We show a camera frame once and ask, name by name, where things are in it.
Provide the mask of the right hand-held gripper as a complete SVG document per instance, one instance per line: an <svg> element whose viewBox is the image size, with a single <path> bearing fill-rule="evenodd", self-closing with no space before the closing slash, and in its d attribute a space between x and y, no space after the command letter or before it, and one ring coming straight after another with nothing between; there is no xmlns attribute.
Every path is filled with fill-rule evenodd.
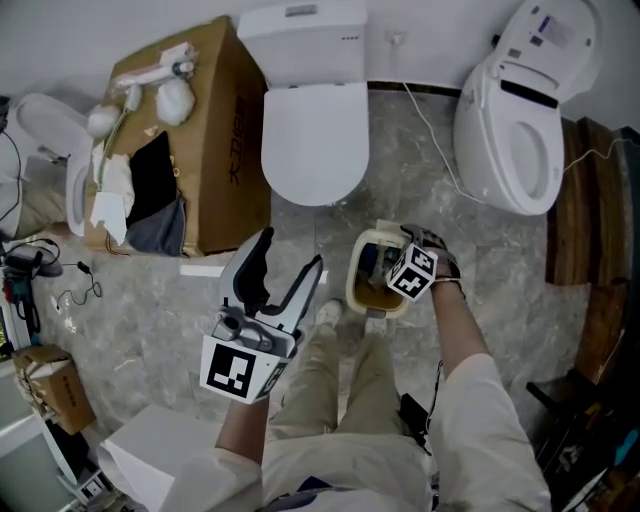
<svg viewBox="0 0 640 512"><path fill-rule="evenodd" d="M460 286L457 259L439 235L415 224L402 224L400 229L410 240L386 275L388 288L416 302L436 283Z"/></svg>

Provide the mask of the small cream trash bin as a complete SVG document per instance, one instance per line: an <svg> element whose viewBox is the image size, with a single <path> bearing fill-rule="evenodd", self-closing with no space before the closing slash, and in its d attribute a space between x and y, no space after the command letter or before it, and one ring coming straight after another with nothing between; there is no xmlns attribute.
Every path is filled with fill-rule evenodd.
<svg viewBox="0 0 640 512"><path fill-rule="evenodd" d="M345 297L348 306L356 313L366 317L397 319L404 315L409 307L409 301L386 286L385 277L381 284L372 284L370 277L361 267L362 251L367 243L384 246L387 249L396 248L382 245L375 229L363 231L353 246L345 284Z"/></svg>

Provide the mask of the person's left forearm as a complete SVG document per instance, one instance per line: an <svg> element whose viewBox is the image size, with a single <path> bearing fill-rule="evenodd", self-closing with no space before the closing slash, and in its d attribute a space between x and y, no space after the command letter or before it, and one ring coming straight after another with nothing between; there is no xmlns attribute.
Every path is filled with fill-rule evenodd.
<svg viewBox="0 0 640 512"><path fill-rule="evenodd" d="M268 413L267 399L253 404L232 401L215 443L215 456L261 470Z"/></svg>

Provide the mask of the white toilet with closed lid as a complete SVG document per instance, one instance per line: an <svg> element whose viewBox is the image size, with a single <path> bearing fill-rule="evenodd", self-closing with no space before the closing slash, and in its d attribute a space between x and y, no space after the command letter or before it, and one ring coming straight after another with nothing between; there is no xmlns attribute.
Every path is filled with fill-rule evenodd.
<svg viewBox="0 0 640 512"><path fill-rule="evenodd" d="M243 13L237 34L266 79L261 165L282 198L346 198L370 156L364 0L298 0Z"/></svg>

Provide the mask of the person's left shoe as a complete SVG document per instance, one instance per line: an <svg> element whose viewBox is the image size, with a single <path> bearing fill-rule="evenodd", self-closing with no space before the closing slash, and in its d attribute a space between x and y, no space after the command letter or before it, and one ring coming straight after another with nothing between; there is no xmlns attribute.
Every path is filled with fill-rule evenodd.
<svg viewBox="0 0 640 512"><path fill-rule="evenodd" d="M335 329L343 314L343 304L339 299L327 301L317 312L315 323Z"/></svg>

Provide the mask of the white smart toilet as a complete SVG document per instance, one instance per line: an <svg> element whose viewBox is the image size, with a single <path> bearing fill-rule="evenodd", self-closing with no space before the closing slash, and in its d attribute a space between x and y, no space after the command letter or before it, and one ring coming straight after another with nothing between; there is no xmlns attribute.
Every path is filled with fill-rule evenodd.
<svg viewBox="0 0 640 512"><path fill-rule="evenodd" d="M561 107L592 88L602 51L592 0L525 0L456 106L454 155L474 199L523 216L554 205L565 162Z"/></svg>

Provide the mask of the black waist-worn box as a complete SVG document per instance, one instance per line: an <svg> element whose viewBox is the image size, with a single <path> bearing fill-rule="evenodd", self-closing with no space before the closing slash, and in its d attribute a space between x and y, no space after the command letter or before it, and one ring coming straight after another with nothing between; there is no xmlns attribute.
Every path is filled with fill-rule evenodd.
<svg viewBox="0 0 640 512"><path fill-rule="evenodd" d="M427 440L428 412L408 393L400 398L399 416L410 436L424 448Z"/></svg>

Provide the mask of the large cardboard box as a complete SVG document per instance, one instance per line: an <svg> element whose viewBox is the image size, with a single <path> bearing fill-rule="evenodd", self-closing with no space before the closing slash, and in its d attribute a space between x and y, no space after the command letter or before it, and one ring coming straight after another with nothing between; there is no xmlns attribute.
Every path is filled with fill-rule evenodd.
<svg viewBox="0 0 640 512"><path fill-rule="evenodd" d="M183 256L198 257L235 250L270 222L271 188L260 157L266 83L227 16L130 54L111 76L156 64L161 51L183 42L198 52L187 82L195 96L190 116L178 126L163 123L156 113L157 88L146 87L111 152L131 159L167 132L177 192L186 201ZM154 125L156 135L147 137L143 130Z"/></svg>

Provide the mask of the black cloth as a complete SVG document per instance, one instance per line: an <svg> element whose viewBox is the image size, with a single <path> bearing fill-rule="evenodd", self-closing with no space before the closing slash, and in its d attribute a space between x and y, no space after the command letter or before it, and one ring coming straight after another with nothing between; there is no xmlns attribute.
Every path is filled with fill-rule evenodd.
<svg viewBox="0 0 640 512"><path fill-rule="evenodd" d="M166 131L138 149L130 159L135 199L127 226L145 219L169 205L177 194Z"/></svg>

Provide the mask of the brown wooden platform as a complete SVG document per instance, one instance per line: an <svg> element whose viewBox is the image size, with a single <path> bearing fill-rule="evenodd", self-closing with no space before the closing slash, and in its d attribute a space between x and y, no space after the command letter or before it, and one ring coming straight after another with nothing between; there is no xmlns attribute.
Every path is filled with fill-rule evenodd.
<svg viewBox="0 0 640 512"><path fill-rule="evenodd" d="M583 117L562 120L565 171L547 212L547 283L590 287L574 368L598 385L609 377L623 330L630 280L614 133Z"/></svg>

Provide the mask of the person's white shirt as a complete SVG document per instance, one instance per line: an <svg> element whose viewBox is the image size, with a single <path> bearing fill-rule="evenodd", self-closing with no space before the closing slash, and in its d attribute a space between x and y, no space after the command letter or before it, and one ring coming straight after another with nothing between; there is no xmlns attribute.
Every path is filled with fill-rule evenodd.
<svg viewBox="0 0 640 512"><path fill-rule="evenodd" d="M493 359L446 379L429 450L399 435L275 441L263 463L212 448L184 464L160 512L551 512L551 496Z"/></svg>

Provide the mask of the dark cabinet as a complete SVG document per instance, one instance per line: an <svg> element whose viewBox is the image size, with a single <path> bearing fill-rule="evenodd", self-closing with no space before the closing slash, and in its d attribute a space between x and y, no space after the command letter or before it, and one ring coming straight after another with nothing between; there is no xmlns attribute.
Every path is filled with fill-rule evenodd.
<svg viewBox="0 0 640 512"><path fill-rule="evenodd" d="M629 242L629 302L640 303L640 132L630 126L618 131L623 175L625 222Z"/></svg>

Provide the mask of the small cardboard box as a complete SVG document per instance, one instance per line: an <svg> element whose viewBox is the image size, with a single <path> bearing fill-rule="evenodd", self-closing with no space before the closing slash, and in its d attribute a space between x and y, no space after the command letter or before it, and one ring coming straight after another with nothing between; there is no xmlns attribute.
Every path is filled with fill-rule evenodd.
<svg viewBox="0 0 640 512"><path fill-rule="evenodd" d="M30 346L14 352L18 390L43 418L53 418L69 435L96 420L70 353L56 345Z"/></svg>

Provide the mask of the white shower head set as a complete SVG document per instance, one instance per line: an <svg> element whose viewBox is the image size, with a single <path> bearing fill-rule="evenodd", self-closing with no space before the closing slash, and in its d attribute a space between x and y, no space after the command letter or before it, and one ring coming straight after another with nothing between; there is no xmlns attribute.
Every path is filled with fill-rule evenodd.
<svg viewBox="0 0 640 512"><path fill-rule="evenodd" d="M191 43L183 42L161 51L157 64L126 72L111 80L113 95L132 86L158 84L173 78L190 78L195 72L198 52Z"/></svg>

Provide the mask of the grey and black power tool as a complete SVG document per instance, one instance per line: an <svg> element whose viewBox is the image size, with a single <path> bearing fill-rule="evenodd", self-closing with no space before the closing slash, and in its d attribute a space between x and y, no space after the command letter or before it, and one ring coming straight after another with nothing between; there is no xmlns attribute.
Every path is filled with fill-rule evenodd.
<svg viewBox="0 0 640 512"><path fill-rule="evenodd" d="M0 244L0 265L24 272L31 278L60 277L64 272L60 256L59 245L49 238L18 242L10 248Z"/></svg>

